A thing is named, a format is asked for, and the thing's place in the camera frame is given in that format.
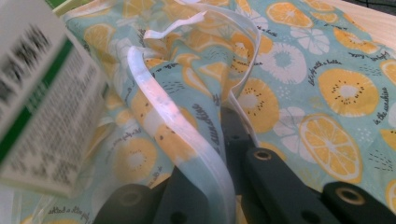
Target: white flower print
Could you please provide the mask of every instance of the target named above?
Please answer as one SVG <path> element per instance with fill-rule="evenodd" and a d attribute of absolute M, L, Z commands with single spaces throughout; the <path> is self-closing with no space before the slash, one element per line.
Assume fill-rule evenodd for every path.
<path fill-rule="evenodd" d="M 284 84 L 299 84 L 306 77 L 306 62 L 299 49 L 285 43 L 274 43 L 268 54 L 260 54 L 260 67 Z"/>
<path fill-rule="evenodd" d="M 274 126 L 274 132 L 292 153 L 298 153 L 305 161 L 316 163 L 299 136 L 298 129 L 304 115 L 305 112 L 299 107 L 291 106 L 279 110 L 279 121 Z"/>
<path fill-rule="evenodd" d="M 238 14 L 241 14 L 245 17 L 248 17 L 251 21 L 256 24 L 257 28 L 259 30 L 266 30 L 268 29 L 268 20 L 265 19 L 262 15 L 260 15 L 257 11 L 251 9 L 251 13 L 247 13 L 244 9 L 242 9 L 240 6 L 236 7 L 235 12 Z"/>
<path fill-rule="evenodd" d="M 299 44 L 317 55 L 329 52 L 329 38 L 321 30 L 291 27 L 291 36 L 297 38 Z"/>

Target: wooden surface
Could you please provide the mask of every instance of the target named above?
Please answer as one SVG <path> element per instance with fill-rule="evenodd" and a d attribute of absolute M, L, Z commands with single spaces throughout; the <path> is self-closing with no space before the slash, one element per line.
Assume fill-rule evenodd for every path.
<path fill-rule="evenodd" d="M 323 0 L 338 7 L 371 35 L 374 41 L 396 50 L 396 17 L 342 0 Z"/>

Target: green stripe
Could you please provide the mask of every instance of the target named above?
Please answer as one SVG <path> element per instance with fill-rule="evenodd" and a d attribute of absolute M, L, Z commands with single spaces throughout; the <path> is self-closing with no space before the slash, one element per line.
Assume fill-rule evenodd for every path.
<path fill-rule="evenodd" d="M 47 71 L 46 75 L 43 76 L 40 82 L 37 82 L 35 89 L 32 93 L 39 91 L 39 84 L 44 83 L 47 89 L 50 88 L 53 80 L 55 80 L 56 76 L 59 73 L 59 70 L 62 68 L 62 65 L 65 62 L 70 51 L 73 49 L 73 44 L 69 39 L 66 39 L 64 45 L 58 53 L 58 56 L 53 60 L 52 65 Z M 41 102 L 43 101 L 43 97 L 36 99 L 36 108 L 39 107 Z M 20 137 L 24 127 L 29 122 L 32 117 L 32 113 L 28 110 L 26 106 L 23 107 L 21 113 L 15 119 L 14 124 L 8 130 L 8 133 L 4 136 L 3 141 L 0 142 L 0 163 L 4 159 L 4 157 L 8 154 L 14 144 L 17 142 Z"/>

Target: patterned fabric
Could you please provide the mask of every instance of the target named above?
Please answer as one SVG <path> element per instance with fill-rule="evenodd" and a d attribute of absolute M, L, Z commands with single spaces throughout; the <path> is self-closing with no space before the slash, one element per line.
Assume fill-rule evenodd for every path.
<path fill-rule="evenodd" d="M 353 183 L 396 212 L 392 49 L 319 0 L 201 2 L 97 0 L 64 16 L 108 74 L 104 123 L 115 128 L 98 129 L 78 196 L 57 199 L 44 221 L 86 223 L 118 187 L 153 188 L 176 165 L 208 197 L 211 222 L 231 223 L 232 185 L 214 173 L 224 174 L 219 110 L 234 96 L 255 144 L 307 186 Z M 74 207 L 88 217 L 54 212 Z"/>

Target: screw hole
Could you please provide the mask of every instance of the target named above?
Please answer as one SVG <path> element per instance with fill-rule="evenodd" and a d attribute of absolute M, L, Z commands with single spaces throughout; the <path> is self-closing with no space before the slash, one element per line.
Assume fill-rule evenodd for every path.
<path fill-rule="evenodd" d="M 365 200 L 363 196 L 361 196 L 361 194 L 359 194 L 354 189 L 339 188 L 335 191 L 335 193 L 346 203 L 350 203 L 354 205 L 365 204 Z"/>
<path fill-rule="evenodd" d="M 313 224 L 320 223 L 320 217 L 311 211 L 304 210 L 303 212 L 301 212 L 301 216 L 308 223 L 313 223 Z"/>
<path fill-rule="evenodd" d="M 128 191 L 120 197 L 120 204 L 123 206 L 133 206 L 138 204 L 140 200 L 142 200 L 142 195 L 138 191 Z"/>
<path fill-rule="evenodd" d="M 184 213 L 175 212 L 171 215 L 171 222 L 173 224 L 183 224 L 187 222 L 187 217 Z"/>
<path fill-rule="evenodd" d="M 269 154 L 266 151 L 256 151 L 254 153 L 254 157 L 256 157 L 257 159 L 259 159 L 261 161 L 269 161 L 272 158 L 271 154 Z"/>

